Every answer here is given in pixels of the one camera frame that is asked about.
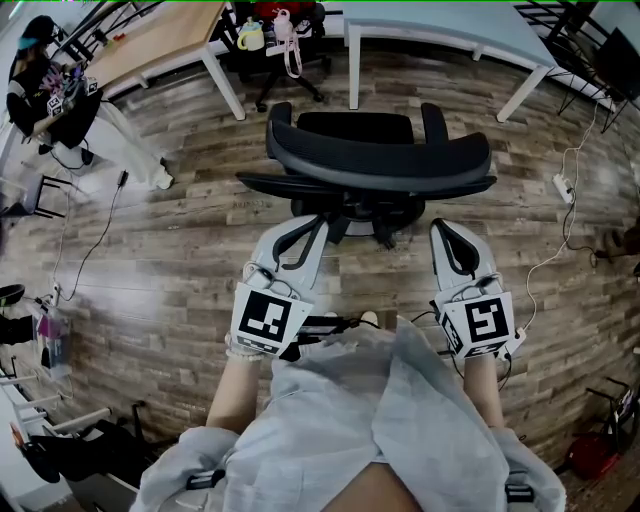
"white table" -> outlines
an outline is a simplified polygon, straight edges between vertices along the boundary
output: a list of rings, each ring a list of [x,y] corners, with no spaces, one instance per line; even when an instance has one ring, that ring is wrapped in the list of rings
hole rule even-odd
[[[475,43],[473,60],[486,47],[532,63],[533,71],[496,116],[504,122],[556,62],[529,24],[508,3],[344,2],[349,45],[349,108],[358,108],[360,39],[371,27],[430,32]]]

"desk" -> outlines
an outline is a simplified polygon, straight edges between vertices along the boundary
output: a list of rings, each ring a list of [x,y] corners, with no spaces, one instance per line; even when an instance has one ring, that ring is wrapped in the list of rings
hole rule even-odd
[[[86,74],[95,77],[101,87],[129,78],[137,78],[144,86],[141,73],[146,69],[197,51],[229,108],[241,121],[246,116],[244,108],[209,46],[224,8],[224,2],[180,2],[168,6],[124,39],[110,42],[96,55]]]
[[[538,35],[507,3],[391,3],[345,2],[345,42],[349,45],[349,108],[358,108],[360,39],[368,27],[431,32],[475,43],[473,59],[485,47],[495,48],[533,63],[529,77],[496,116],[504,122],[536,85],[556,66]]]

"red object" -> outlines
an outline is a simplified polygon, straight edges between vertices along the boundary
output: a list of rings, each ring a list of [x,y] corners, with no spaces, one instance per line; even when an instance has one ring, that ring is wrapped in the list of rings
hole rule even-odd
[[[585,480],[600,478],[620,460],[610,436],[581,436],[569,448],[568,460],[573,471]]]
[[[315,2],[257,2],[253,12],[262,20],[272,21],[279,9],[286,9],[292,18],[297,18],[301,13],[311,11],[314,4]]]

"wooden floor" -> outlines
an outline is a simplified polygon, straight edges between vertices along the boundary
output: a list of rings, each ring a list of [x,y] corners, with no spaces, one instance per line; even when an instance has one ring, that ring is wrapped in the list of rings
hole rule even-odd
[[[497,184],[475,196],[429,203],[392,251],[361,239],[328,247],[317,282],[320,302],[341,314],[397,310],[411,318],[429,309],[437,284],[428,229],[435,217],[445,217],[490,243],[522,326],[532,313],[527,272],[562,243],[567,208],[551,178],[560,170],[563,150],[580,143],[593,104],[578,99],[558,117],[564,91],[545,81],[507,123],[499,124],[495,114],[525,72],[414,48],[407,54],[365,46],[361,110],[406,114],[424,140],[420,104],[436,103],[452,137],[487,135]],[[344,52],[333,55],[329,76],[319,66],[305,68],[326,95],[323,105],[291,81],[279,84],[270,101],[291,101],[295,114],[344,111],[347,69]],[[76,298],[62,305],[73,321],[74,398],[51,411],[54,419],[101,406],[128,415],[130,404],[144,399],[145,428],[152,435],[177,434],[203,423],[225,362],[223,338],[242,265],[260,234],[291,216],[286,201],[251,192],[234,178],[237,171],[279,169],[265,155],[266,114],[255,112],[252,104],[259,86],[259,80],[248,86],[234,80],[248,112],[243,122],[235,121],[204,68],[160,80],[117,102],[170,160],[176,183],[168,191],[149,193],[133,184],[122,191],[108,235],[84,267]],[[640,117],[627,112],[601,135],[600,110],[580,159],[575,245],[597,244],[605,230],[629,227],[638,216],[634,174],[640,173]],[[7,174],[58,170],[48,156],[35,155],[34,144],[14,150]],[[573,180],[575,172],[570,153],[567,176]],[[67,293],[80,260],[105,226],[117,175],[102,163],[72,195],[57,272]],[[45,200],[51,208],[66,208],[60,191],[48,191]],[[28,296],[49,293],[63,225],[58,219],[28,218],[5,226],[0,284],[23,282]],[[586,395],[585,386],[613,391],[604,381],[607,375],[637,380],[639,367],[631,355],[640,344],[636,263],[622,258],[593,269],[587,251],[565,251],[532,275],[538,315],[502,397],[509,425],[552,465],[562,460],[578,423],[604,405]],[[15,307],[11,314],[23,311],[24,306]],[[439,328],[428,318],[419,323],[442,347]],[[35,366],[27,346],[4,347],[5,366],[10,354],[17,354],[21,374]],[[264,396],[268,379],[265,367]],[[69,392],[66,381],[56,386]],[[41,396],[52,387],[43,380],[29,391]]]

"mug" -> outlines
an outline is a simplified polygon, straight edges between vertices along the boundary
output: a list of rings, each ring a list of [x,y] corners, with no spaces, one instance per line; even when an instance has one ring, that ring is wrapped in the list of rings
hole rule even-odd
[[[238,37],[238,48],[241,50],[249,50],[250,52],[264,48],[262,22],[248,22],[244,24]]]

